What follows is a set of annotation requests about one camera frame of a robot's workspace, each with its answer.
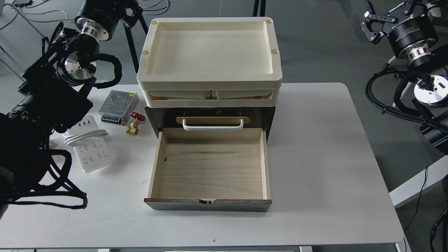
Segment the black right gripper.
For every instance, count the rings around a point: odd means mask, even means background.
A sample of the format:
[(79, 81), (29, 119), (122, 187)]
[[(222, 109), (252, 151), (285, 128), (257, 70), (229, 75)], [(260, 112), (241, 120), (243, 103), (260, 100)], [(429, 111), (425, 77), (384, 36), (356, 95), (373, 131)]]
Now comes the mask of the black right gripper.
[[(360, 27), (373, 44), (378, 44), (385, 34), (395, 57), (406, 58), (411, 50), (430, 48), (439, 40), (426, 14), (411, 14), (415, 5), (416, 0), (407, 0), (386, 14), (377, 14), (373, 4), (365, 0), (367, 12)], [(385, 23), (384, 33), (372, 30), (373, 22)]]

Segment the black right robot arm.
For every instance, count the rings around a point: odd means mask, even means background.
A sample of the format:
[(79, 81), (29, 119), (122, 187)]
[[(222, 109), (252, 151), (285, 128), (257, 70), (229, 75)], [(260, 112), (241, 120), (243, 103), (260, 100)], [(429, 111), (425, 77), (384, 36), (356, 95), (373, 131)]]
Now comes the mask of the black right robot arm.
[[(383, 114), (387, 113), (405, 121), (419, 123), (421, 134), (433, 147), (447, 153), (447, 112), (433, 115), (429, 107), (447, 107), (447, 45), (431, 50), (439, 37), (432, 25), (432, 17), (440, 17), (439, 9), (446, 0), (403, 1), (387, 14), (380, 15), (370, 1), (365, 1), (366, 13), (361, 29), (373, 44), (386, 37), (394, 59), (409, 60), (407, 70), (400, 71), (386, 63), (365, 86), (367, 99)], [(372, 86), (376, 79), (394, 74), (401, 78), (393, 104), (385, 105), (377, 99)]]

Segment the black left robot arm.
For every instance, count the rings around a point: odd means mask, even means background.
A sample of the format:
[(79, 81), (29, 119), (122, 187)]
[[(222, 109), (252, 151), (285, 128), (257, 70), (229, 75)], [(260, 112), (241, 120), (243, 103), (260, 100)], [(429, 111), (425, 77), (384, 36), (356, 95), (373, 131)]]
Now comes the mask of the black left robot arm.
[(74, 19), (76, 30), (58, 24), (52, 37), (43, 38), (48, 48), (23, 74), (18, 91), (24, 99), (1, 114), (1, 215), (10, 205), (36, 205), (32, 197), (67, 196), (80, 205), (41, 202), (69, 209), (88, 205), (85, 192), (69, 180), (72, 156), (67, 150), (51, 149), (53, 132), (64, 133), (80, 122), (93, 107), (92, 88), (117, 85), (122, 64), (113, 55), (100, 53), (99, 42), (109, 41), (123, 22), (135, 70), (139, 61), (131, 28), (139, 21), (148, 26), (136, 0), (85, 0)]

